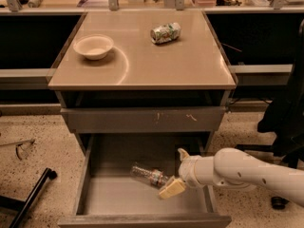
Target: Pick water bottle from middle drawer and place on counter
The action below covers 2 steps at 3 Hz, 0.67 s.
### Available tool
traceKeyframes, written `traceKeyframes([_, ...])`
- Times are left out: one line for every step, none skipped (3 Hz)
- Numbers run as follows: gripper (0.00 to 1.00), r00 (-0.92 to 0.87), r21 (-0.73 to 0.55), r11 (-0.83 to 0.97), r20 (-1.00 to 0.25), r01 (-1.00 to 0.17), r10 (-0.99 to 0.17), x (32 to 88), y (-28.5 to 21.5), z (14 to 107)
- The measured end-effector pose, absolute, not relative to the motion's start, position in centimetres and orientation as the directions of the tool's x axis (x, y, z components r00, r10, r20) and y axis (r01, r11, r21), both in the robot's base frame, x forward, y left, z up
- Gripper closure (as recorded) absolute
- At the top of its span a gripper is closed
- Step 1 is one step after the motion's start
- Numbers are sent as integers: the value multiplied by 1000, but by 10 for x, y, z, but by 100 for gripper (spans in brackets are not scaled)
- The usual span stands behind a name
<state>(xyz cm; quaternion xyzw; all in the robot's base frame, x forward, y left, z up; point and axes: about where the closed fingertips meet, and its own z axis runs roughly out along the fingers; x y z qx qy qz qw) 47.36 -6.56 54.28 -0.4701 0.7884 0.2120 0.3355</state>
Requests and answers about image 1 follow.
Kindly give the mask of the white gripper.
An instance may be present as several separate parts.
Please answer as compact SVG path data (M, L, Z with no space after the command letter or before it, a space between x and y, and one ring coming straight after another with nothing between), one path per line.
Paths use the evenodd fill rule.
M186 150L179 148L180 168L179 178L171 177L160 189L159 198L166 200L190 188L202 188L214 184L214 158L190 156Z

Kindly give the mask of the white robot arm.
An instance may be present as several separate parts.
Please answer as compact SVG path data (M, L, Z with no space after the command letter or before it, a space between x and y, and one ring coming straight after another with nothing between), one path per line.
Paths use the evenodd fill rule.
M222 148L214 156L180 153L179 176L171 177L161 188L159 198L174 197L187 188L213 185L228 189L251 190L256 186L304 206L304 172L261 161L235 148Z

